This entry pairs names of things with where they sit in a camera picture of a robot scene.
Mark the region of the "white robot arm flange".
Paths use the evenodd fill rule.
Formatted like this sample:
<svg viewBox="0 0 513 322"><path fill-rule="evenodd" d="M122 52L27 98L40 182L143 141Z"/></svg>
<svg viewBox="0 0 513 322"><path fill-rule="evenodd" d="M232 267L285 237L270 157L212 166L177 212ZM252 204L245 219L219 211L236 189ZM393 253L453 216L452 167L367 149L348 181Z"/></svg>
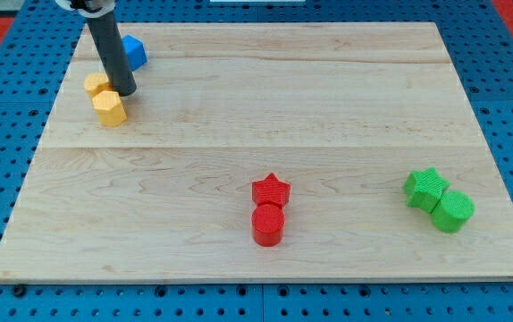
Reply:
<svg viewBox="0 0 513 322"><path fill-rule="evenodd" d="M111 13L115 8L114 0L55 0L66 11L76 11L85 18L95 19Z"/></svg>

